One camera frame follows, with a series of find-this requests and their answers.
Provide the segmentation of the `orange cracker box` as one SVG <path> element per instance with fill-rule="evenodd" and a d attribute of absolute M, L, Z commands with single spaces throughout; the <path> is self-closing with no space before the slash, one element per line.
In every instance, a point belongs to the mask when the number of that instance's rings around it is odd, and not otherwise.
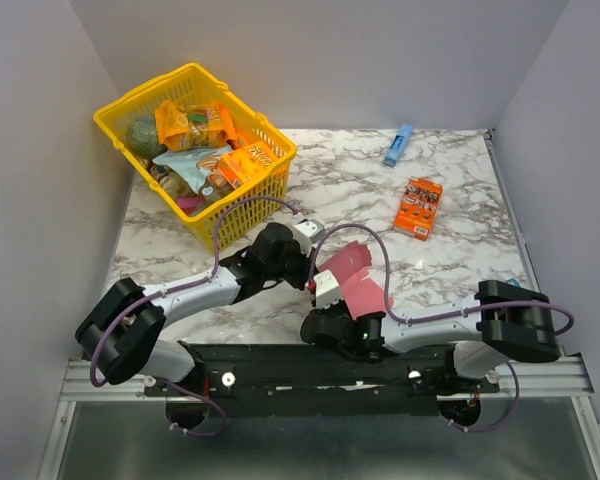
<path fill-rule="evenodd" d="M 264 141 L 258 141 L 223 154 L 218 170 L 229 185 L 237 190 L 259 180 L 278 160 Z"/>

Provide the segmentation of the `orange snack bag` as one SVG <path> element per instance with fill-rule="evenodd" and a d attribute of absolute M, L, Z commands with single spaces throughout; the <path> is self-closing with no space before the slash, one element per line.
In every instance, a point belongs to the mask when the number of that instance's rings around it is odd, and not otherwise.
<path fill-rule="evenodd" d="M 172 151 L 233 147 L 237 142 L 229 110 L 217 101 L 178 105 L 165 100 L 154 116 L 159 143 Z"/>

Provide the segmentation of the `light blue snack bag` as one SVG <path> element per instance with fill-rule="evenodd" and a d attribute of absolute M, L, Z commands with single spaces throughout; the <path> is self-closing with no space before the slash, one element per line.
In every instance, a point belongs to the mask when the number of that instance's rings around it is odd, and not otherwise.
<path fill-rule="evenodd" d="M 156 157 L 153 163 L 176 172 L 193 192 L 199 194 L 207 187 L 222 189 L 229 186 L 218 168 L 218 163 L 223 155 L 231 151 L 230 146 L 196 148 L 179 152 L 168 150 Z"/>

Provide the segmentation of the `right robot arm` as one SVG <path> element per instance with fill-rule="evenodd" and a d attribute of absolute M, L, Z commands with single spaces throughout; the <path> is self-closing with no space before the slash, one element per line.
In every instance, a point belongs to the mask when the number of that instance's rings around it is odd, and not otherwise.
<path fill-rule="evenodd" d="M 440 379 L 460 392 L 497 366 L 553 363 L 560 357 L 549 298 L 497 280 L 481 281 L 474 296 L 449 306 L 416 310 L 404 321 L 384 311 L 354 318 L 343 299 L 311 310 L 303 342 L 357 362 L 379 363 L 421 347 L 447 345 Z"/>

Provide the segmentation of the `teal card package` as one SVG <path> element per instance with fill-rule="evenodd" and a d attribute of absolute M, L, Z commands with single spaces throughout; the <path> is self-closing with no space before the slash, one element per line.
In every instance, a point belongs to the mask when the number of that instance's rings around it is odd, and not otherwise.
<path fill-rule="evenodd" d="M 509 278 L 505 281 L 507 284 L 513 285 L 515 287 L 520 287 L 520 283 L 518 282 L 518 280 L 516 278 Z"/>

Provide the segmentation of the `blue small box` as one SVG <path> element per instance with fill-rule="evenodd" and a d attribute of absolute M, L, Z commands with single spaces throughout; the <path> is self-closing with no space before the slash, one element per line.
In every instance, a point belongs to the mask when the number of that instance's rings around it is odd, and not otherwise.
<path fill-rule="evenodd" d="M 403 124 L 394 136 L 391 145 L 389 146 L 384 159 L 383 164 L 389 167 L 394 167 L 404 151 L 406 150 L 409 139 L 413 133 L 414 126 L 410 124 Z"/>

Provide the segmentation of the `green melon ball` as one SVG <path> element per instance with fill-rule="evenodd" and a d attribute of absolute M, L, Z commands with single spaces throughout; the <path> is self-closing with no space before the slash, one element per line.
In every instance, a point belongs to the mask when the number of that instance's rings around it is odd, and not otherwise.
<path fill-rule="evenodd" d="M 156 119 L 153 114 L 134 118 L 126 133 L 129 149 L 137 156 L 151 160 L 165 151 L 159 142 Z"/>

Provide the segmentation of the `orange product box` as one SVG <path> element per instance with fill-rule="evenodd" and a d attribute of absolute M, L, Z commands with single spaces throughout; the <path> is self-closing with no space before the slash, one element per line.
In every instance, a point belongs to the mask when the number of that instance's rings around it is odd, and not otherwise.
<path fill-rule="evenodd" d="M 443 186 L 426 178 L 409 179 L 392 228 L 426 241 L 432 232 Z"/>

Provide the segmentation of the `pink paper box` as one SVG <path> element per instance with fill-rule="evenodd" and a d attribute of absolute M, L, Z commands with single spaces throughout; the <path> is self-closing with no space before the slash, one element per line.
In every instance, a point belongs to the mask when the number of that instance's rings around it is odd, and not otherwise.
<path fill-rule="evenodd" d="M 342 247 L 323 262 L 318 271 L 330 271 L 337 280 L 351 317 L 357 320 L 364 315 L 385 312 L 385 291 L 369 274 L 371 252 L 358 241 Z"/>

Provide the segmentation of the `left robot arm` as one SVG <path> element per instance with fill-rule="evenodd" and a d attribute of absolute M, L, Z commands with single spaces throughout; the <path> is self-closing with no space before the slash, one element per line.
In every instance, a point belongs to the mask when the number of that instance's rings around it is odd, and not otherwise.
<path fill-rule="evenodd" d="M 291 226 L 271 222 L 251 245 L 221 259 L 209 271 L 146 287 L 123 278 L 79 325 L 75 339 L 111 385 L 141 374 L 166 379 L 181 395 L 192 394 L 201 385 L 197 365 L 202 359 L 184 342 L 161 340 L 162 330 L 281 282 L 303 289 L 314 246 L 323 232 L 323 225 L 313 220 Z"/>

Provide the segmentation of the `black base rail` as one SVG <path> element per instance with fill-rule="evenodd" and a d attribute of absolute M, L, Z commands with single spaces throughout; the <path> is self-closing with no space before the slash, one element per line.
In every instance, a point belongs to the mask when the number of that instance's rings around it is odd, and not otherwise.
<path fill-rule="evenodd" d="M 194 344 L 198 365 L 180 387 L 209 394 L 231 418 L 435 416 L 438 400 L 497 392 L 457 376 L 449 345 L 421 347 L 379 363 L 355 362 L 317 346 Z"/>

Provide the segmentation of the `yellow plastic basket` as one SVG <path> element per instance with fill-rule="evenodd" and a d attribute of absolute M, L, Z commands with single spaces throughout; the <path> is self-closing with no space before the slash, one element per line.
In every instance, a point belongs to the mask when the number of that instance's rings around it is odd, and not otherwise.
<path fill-rule="evenodd" d="M 241 187 L 198 215 L 187 216 L 131 152 L 126 142 L 129 123 L 141 114 L 154 112 L 165 100 L 183 105 L 219 102 L 229 110 L 238 134 L 249 142 L 264 141 L 278 160 L 261 179 Z M 224 249 L 277 210 L 275 198 L 283 200 L 286 197 L 296 146 L 264 114 L 252 110 L 225 82 L 197 63 L 185 64 L 135 87 L 97 110 L 93 120 L 149 189 L 166 203 L 180 223 L 208 251 L 214 249 L 215 228 L 219 229 L 218 245 Z"/>

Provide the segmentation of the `pink item in basket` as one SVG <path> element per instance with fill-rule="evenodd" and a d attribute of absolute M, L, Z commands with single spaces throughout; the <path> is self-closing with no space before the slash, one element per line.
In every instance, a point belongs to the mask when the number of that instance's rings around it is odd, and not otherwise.
<path fill-rule="evenodd" d="M 187 216 L 196 216 L 207 207 L 205 199 L 201 196 L 180 197 L 176 204 Z"/>

